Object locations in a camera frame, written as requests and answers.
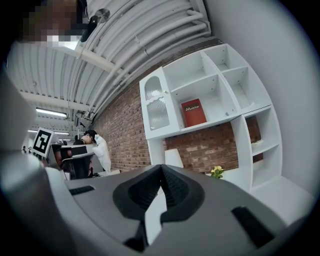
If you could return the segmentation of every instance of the red book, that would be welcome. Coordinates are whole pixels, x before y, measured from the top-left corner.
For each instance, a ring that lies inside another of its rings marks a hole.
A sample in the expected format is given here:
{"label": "red book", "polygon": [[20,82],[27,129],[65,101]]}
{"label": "red book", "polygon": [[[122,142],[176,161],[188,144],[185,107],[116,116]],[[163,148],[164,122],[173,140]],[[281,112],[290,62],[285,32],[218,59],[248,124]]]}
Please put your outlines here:
{"label": "red book", "polygon": [[186,127],[196,126],[207,121],[198,98],[182,103],[181,105]]}

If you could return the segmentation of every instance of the fluorescent light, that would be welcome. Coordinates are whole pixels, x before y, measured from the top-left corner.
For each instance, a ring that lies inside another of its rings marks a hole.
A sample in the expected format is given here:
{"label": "fluorescent light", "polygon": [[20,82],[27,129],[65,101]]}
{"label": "fluorescent light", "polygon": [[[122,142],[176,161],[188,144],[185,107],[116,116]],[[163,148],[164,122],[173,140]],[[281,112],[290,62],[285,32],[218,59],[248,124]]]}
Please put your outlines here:
{"label": "fluorescent light", "polygon": [[77,40],[77,41],[70,41],[70,42],[59,42],[59,45],[62,45],[62,46],[64,46],[64,47],[67,47],[67,48],[69,48],[69,49],[71,49],[71,50],[75,50],[76,47],[77,47],[77,45],[78,45],[78,42],[79,42],[79,40]]}
{"label": "fluorescent light", "polygon": [[44,114],[49,114],[49,115],[55,115],[55,116],[64,117],[64,118],[67,117],[67,114],[66,114],[66,113],[62,113],[62,112],[46,110],[46,109],[38,108],[38,107],[37,107],[35,110],[36,110],[37,112],[39,112],[39,113],[44,113]]}
{"label": "fluorescent light", "polygon": [[55,134],[60,134],[60,135],[69,135],[69,132],[60,132],[60,131],[55,131]]}

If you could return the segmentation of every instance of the corrugated metal ceiling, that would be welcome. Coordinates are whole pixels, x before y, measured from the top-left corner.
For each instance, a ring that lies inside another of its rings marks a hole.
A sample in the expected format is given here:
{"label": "corrugated metal ceiling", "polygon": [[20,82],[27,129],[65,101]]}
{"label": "corrugated metal ceiling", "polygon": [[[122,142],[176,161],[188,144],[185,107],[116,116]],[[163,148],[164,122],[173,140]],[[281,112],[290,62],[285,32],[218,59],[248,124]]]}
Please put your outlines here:
{"label": "corrugated metal ceiling", "polygon": [[[88,0],[90,17],[97,10],[106,8],[110,11],[110,18],[106,23],[99,24],[89,39],[82,43],[81,46],[85,50],[92,51],[97,56],[102,56],[106,61],[116,65],[126,57],[127,51],[138,44],[142,38],[148,37],[159,28],[188,17],[187,10],[190,10],[195,5],[192,2],[195,1]],[[189,22],[160,35],[126,61],[122,69],[134,62],[135,58],[150,46],[173,35],[175,32],[192,26],[195,26],[195,24]],[[202,32],[204,31],[196,31],[190,35]],[[177,38],[163,45],[153,55],[170,46],[170,44],[185,39],[186,36]],[[153,55],[148,56],[146,54],[146,58],[136,63],[129,74]],[[83,105],[92,104],[93,98],[110,73],[61,50],[32,43],[15,43],[12,45],[7,60],[7,72],[21,92]],[[115,76],[105,86],[104,91],[110,88],[114,79]],[[99,94],[95,103],[99,102],[100,97],[101,95]],[[74,121],[78,110],[70,107],[68,109],[57,105],[41,104],[36,100],[31,103],[34,107],[67,113],[67,119],[61,118],[66,121],[63,124],[51,120],[52,118],[59,118],[38,113],[39,118],[35,121],[34,128],[42,126],[59,131],[73,132],[77,130],[77,127],[71,125],[71,123]]]}

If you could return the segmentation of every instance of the ceiling pipe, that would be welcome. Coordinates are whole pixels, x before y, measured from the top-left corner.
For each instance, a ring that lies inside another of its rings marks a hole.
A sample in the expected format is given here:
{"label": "ceiling pipe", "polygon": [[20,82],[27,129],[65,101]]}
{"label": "ceiling pipe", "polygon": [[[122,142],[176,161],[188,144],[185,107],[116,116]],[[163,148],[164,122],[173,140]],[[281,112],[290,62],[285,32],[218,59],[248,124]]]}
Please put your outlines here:
{"label": "ceiling pipe", "polygon": [[115,56],[131,41],[135,38],[135,35],[136,34],[139,34],[141,32],[143,32],[144,30],[146,30],[147,28],[149,28],[150,26],[152,26],[153,24],[171,16],[171,15],[174,15],[176,13],[179,13],[179,12],[182,12],[182,11],[186,11],[188,9],[190,9],[192,6],[190,3],[187,3],[187,4],[184,4],[181,6],[181,4],[175,4],[174,6],[169,6],[169,8],[167,7],[168,10],[172,10],[172,11],[167,11],[165,10],[164,14],[159,16],[159,17],[156,17],[156,18],[153,18],[151,21],[150,20],[147,20],[146,21],[146,24],[141,27],[138,31],[136,31],[135,33],[133,34],[126,34],[126,38],[124,38],[123,40],[123,43],[122,44],[119,44],[116,46],[116,49],[113,50],[113,51],[110,51],[110,52],[106,52],[106,56],[105,58],[108,59],[108,60],[113,60],[115,58]]}
{"label": "ceiling pipe", "polygon": [[160,8],[161,5],[169,1],[170,0],[157,0],[157,1],[149,1],[149,3],[145,1],[139,5],[140,8],[136,8],[136,9],[133,8],[132,10],[130,10],[130,13],[128,13],[128,15],[121,17],[121,20],[119,20],[119,22],[115,27],[110,28],[109,33],[111,32],[112,36],[107,36],[103,38],[104,40],[101,42],[101,45],[98,45],[96,48],[97,54],[102,55],[102,53],[104,53],[106,49],[109,47],[109,44],[113,41],[113,39],[116,38],[117,35],[119,35],[123,31],[123,29],[128,26],[128,24],[134,23],[135,20],[141,17],[143,14],[150,12],[150,10],[154,8]]}
{"label": "ceiling pipe", "polygon": [[192,34],[194,32],[200,31],[200,30],[204,30],[207,27],[207,25],[205,23],[199,24],[199,25],[195,25],[192,27],[188,27],[186,29],[183,29],[181,31],[178,31],[174,34],[171,34],[169,36],[167,36],[166,38],[160,40],[159,42],[157,42],[156,44],[154,44],[153,46],[151,46],[149,49],[146,49],[144,51],[141,52],[141,54],[134,59],[126,68],[125,70],[118,75],[112,85],[110,86],[110,88],[108,90],[105,91],[105,93],[102,95],[102,97],[100,98],[100,100],[98,101],[98,103],[95,106],[95,109],[93,112],[97,112],[96,110],[101,106],[104,98],[108,95],[108,93],[110,92],[110,90],[112,88],[114,88],[119,82],[120,80],[124,77],[124,74],[129,72],[134,66],[136,66],[140,61],[142,61],[145,57],[148,57],[149,55],[151,55],[152,53],[154,53],[156,50],[160,49],[161,47],[165,46],[166,44],[175,41],[178,38],[182,38],[186,35]]}
{"label": "ceiling pipe", "polygon": [[165,34],[168,31],[171,31],[173,29],[176,29],[184,24],[190,23],[192,21],[195,20],[199,20],[202,19],[204,17],[204,15],[202,13],[199,13],[197,11],[193,11],[193,10],[188,10],[187,13],[191,16],[186,17],[186,18],[182,18],[180,20],[177,20],[171,24],[168,24],[166,26],[163,26],[162,28],[158,29],[156,32],[152,33],[151,35],[143,38],[140,42],[138,42],[137,44],[135,44],[131,49],[129,49],[126,53],[123,54],[124,58],[120,59],[114,69],[109,73],[109,75],[106,77],[106,79],[103,81],[101,87],[99,88],[99,90],[97,91],[97,93],[95,94],[90,107],[88,109],[88,111],[85,113],[85,116],[88,117],[90,115],[90,111],[93,108],[93,105],[96,103],[96,100],[98,99],[98,97],[100,96],[101,92],[104,90],[104,88],[106,87],[106,85],[110,82],[110,80],[113,78],[113,76],[115,75],[115,73],[133,56],[135,55],[141,48],[143,48],[145,45],[147,45],[148,43],[152,42],[154,39],[162,36],[163,34]]}
{"label": "ceiling pipe", "polygon": [[92,34],[89,36],[86,41],[87,49],[92,51],[93,48],[97,45],[97,41],[99,42],[106,31],[126,12],[128,12],[133,6],[137,3],[141,2],[141,0],[128,0],[118,11],[114,14],[111,14],[111,17],[108,19],[106,23],[99,24]]}
{"label": "ceiling pipe", "polygon": [[111,99],[111,97],[114,95],[113,92],[117,92],[119,89],[121,89],[124,84],[132,77],[134,76],[136,73],[138,73],[142,68],[144,68],[146,66],[146,64],[148,64],[149,62],[153,61],[154,59],[156,59],[157,57],[159,57],[160,55],[166,53],[167,51],[171,50],[172,48],[175,48],[181,44],[184,44],[186,42],[189,42],[189,41],[192,41],[194,39],[197,39],[197,38],[200,38],[200,37],[204,37],[204,36],[207,36],[207,35],[210,35],[211,32],[209,31],[206,31],[206,32],[202,32],[202,33],[199,33],[199,34],[194,34],[192,36],[189,36],[183,40],[180,40],[179,42],[176,42],[174,44],[171,44],[169,47],[165,48],[164,50],[158,52],[156,55],[154,55],[152,58],[148,59],[145,63],[143,63],[142,65],[140,65],[134,72],[132,72],[125,80],[123,80],[120,85],[118,85],[113,91],[112,91],[112,95],[110,94],[106,99],[105,101],[102,103],[102,105],[98,108],[98,110],[94,113],[94,115],[92,116],[92,118],[94,118],[98,113],[99,111],[101,110],[101,108],[103,106],[106,105],[106,103]]}
{"label": "ceiling pipe", "polygon": [[123,81],[121,81],[120,85],[123,86],[130,78],[132,78],[133,76],[135,76],[136,73],[138,73],[143,67],[145,67],[148,63],[150,63],[151,61],[153,61],[154,59],[156,59],[157,57],[159,57],[160,55],[168,52],[169,50],[171,50],[172,48],[175,48],[181,44],[184,44],[186,42],[192,41],[194,39],[197,38],[201,38],[207,35],[210,35],[211,32],[206,31],[206,32],[202,32],[199,34],[194,34],[190,37],[187,37],[183,40],[180,40],[179,42],[176,42],[174,44],[171,44],[170,46],[168,46],[167,48],[165,48],[164,50],[158,52],[156,55],[152,56],[150,59],[148,59],[145,63],[143,63],[142,65],[140,65],[138,68],[135,69],[135,71],[133,71],[132,73],[130,73],[130,75],[128,77],[126,77]]}
{"label": "ceiling pipe", "polygon": [[[131,70],[135,65],[137,65],[140,61],[142,61],[145,57],[148,57],[149,55],[151,55],[152,53],[154,53],[155,51],[157,51],[158,49],[162,48],[163,46],[165,46],[166,44],[175,41],[178,38],[184,37],[186,35],[192,34],[194,32],[197,32],[199,30],[204,30],[207,27],[207,25],[205,23],[196,25],[196,26],[192,26],[192,27],[188,27],[185,28],[181,31],[178,31],[176,33],[173,33],[169,36],[167,36],[166,38],[162,39],[161,41],[157,42],[156,44],[154,44],[152,47],[150,47],[149,49],[146,49],[145,51],[142,51],[141,54],[130,63],[130,65],[125,69],[126,71]],[[103,101],[103,99],[109,94],[109,92],[118,84],[118,82],[121,80],[121,78],[123,77],[122,74],[120,74],[112,83],[112,86],[110,86],[110,88],[103,94],[103,96],[101,97],[101,100],[98,102],[98,104],[95,107],[95,111],[94,113],[91,113],[90,118],[93,119],[93,117],[96,115],[97,112],[99,112],[99,110],[103,107],[103,105],[111,98],[111,96],[118,90],[121,88],[121,85],[118,85],[112,92],[111,94]]]}

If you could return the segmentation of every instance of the shelf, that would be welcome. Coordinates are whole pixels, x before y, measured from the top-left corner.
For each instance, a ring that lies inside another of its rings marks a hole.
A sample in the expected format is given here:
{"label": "shelf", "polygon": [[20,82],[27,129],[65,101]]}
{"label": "shelf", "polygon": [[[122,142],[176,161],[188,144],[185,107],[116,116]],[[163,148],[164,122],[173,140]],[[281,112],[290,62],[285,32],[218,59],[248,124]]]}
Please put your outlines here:
{"label": "shelf", "polygon": [[190,98],[195,93],[198,95],[206,94],[207,92],[213,91],[216,88],[218,81],[218,75],[209,75],[202,77],[193,82],[186,83],[171,91],[172,95],[176,100],[180,101],[183,99]]}
{"label": "shelf", "polygon": [[192,53],[163,68],[170,91],[217,74],[215,66],[203,54]]}
{"label": "shelf", "polygon": [[270,143],[268,141],[259,140],[255,143],[251,144],[252,147],[252,156],[259,155],[265,151],[268,151],[276,146],[278,146],[279,143]]}
{"label": "shelf", "polygon": [[234,119],[236,117],[237,117],[237,115],[225,116],[225,117],[217,119],[217,120],[207,121],[207,122],[204,122],[204,123],[201,123],[201,124],[197,124],[197,125],[194,125],[194,126],[183,128],[183,129],[181,129],[179,134],[190,133],[190,132],[194,132],[194,131],[197,131],[197,130],[208,128],[208,127],[211,127],[211,126],[217,126],[217,125],[229,122],[230,120],[232,120],[232,119]]}
{"label": "shelf", "polygon": [[280,149],[278,146],[272,147],[263,152],[263,160],[253,164],[252,187],[257,187],[281,173]]}
{"label": "shelf", "polygon": [[242,109],[270,105],[271,101],[262,82],[248,66],[236,67],[222,72]]}
{"label": "shelf", "polygon": [[245,118],[250,118],[250,117],[253,117],[261,112],[264,112],[264,111],[267,111],[267,110],[270,110],[271,109],[271,105],[269,106],[264,106],[264,107],[261,107],[259,109],[256,109],[254,111],[250,111],[250,112],[247,112],[247,113],[244,113],[243,116]]}
{"label": "shelf", "polygon": [[246,61],[229,45],[217,45],[203,52],[214,62],[222,72],[233,68],[247,66]]}

